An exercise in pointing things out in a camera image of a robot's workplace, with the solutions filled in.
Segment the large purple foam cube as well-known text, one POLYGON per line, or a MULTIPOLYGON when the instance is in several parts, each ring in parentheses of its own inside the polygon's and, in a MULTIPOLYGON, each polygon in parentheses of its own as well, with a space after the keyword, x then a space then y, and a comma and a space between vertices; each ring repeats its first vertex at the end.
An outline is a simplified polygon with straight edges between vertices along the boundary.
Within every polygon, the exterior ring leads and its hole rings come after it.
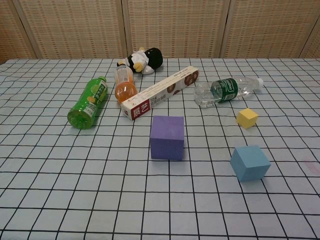
POLYGON ((184 155, 184 140, 184 117, 153 117, 150 133, 152 159, 181 161, 184 155))

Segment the small yellow foam cube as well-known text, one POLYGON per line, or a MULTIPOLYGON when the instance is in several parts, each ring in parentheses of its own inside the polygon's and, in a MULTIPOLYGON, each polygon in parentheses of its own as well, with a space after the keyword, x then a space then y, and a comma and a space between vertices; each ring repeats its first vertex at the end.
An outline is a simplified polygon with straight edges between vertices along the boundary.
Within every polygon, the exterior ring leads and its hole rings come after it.
POLYGON ((244 129, 248 129, 256 124, 258 117, 256 112, 246 108, 238 112, 236 122, 244 129))

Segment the medium blue foam cube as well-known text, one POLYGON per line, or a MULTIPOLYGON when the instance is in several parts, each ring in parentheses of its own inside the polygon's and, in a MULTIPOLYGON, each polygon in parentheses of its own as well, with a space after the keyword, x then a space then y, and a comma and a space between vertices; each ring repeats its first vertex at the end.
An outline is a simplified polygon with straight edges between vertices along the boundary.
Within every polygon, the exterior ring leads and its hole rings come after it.
POLYGON ((258 145, 236 147, 230 164, 240 182, 262 179, 271 166, 270 161, 258 145))

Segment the long white baking paper box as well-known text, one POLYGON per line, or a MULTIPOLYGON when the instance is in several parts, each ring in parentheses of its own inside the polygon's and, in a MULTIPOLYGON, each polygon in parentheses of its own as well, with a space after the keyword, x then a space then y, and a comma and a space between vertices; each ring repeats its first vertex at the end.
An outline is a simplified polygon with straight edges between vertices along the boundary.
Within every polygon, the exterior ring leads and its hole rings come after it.
POLYGON ((135 120, 195 83, 198 77, 199 69, 188 66, 125 100, 120 104, 121 110, 130 120, 135 120))

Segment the orange drink bottle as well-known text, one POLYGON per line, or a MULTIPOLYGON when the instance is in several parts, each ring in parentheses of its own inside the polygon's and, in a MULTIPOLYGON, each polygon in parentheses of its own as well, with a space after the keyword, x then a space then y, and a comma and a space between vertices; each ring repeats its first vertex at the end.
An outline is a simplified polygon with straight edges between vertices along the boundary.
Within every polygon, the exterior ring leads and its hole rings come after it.
POLYGON ((114 73, 115 97, 121 104, 138 93, 134 84, 134 75, 127 65, 119 64, 114 73))

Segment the black and white plush toy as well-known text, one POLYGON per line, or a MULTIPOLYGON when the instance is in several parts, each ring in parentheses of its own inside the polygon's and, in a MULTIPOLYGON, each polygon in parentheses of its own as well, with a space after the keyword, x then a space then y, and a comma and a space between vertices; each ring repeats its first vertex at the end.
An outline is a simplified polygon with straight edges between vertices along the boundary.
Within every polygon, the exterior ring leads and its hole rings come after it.
POLYGON ((163 64, 162 52, 152 47, 145 50, 140 47, 138 51, 133 51, 131 55, 117 62, 117 66, 126 65, 134 73, 142 73, 143 75, 152 74, 163 64))

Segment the clear water bottle green label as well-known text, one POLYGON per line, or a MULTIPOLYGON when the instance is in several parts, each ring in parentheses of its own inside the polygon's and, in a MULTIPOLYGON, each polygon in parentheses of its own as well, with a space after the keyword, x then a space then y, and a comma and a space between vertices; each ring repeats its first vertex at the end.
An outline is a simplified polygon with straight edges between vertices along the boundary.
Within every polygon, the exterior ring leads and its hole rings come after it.
POLYGON ((262 78, 230 77, 197 85, 193 96, 198 106, 211 108, 217 103, 244 98, 263 86, 262 78))

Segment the green drink bottle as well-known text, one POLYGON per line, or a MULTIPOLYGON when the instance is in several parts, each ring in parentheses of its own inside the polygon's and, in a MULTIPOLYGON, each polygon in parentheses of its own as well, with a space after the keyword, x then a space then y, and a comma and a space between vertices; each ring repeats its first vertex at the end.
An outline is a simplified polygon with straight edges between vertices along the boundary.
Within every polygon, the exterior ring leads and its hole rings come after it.
POLYGON ((104 76, 91 79, 86 84, 77 103, 68 112, 68 122, 77 129, 89 129, 107 93, 107 79, 104 76))

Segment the woven bamboo screen panel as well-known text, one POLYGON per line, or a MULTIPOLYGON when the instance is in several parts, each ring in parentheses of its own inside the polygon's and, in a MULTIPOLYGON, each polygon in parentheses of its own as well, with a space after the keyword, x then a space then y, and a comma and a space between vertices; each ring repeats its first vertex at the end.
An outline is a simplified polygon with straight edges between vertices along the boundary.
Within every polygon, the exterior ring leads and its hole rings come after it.
POLYGON ((222 58, 298 58, 320 17, 320 0, 229 0, 222 58))
POLYGON ((12 0, 0 0, 0 63, 35 56, 12 0))
POLYGON ((38 59, 121 58, 121 0, 11 0, 38 59))
POLYGON ((299 57, 307 59, 320 58, 320 18, 314 25, 299 57))
POLYGON ((165 58, 219 58, 231 0, 120 0, 126 52, 159 48, 165 58))

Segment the light blue checked tablecloth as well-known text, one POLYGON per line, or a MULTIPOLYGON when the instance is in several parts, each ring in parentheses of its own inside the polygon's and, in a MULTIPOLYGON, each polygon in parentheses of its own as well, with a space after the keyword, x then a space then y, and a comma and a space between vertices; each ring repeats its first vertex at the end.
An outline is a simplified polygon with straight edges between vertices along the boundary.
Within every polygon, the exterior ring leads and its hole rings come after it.
POLYGON ((114 96, 116 59, 0 64, 0 240, 320 240, 320 58, 169 58, 144 90, 187 66, 198 84, 262 78, 261 91, 200 108, 193 86, 136 120, 114 96), (68 122, 105 77, 93 125, 68 122), (239 111, 258 114, 247 129, 239 111), (182 160, 153 159, 154 116, 184 117, 182 160), (271 163, 240 182, 236 147, 271 163))

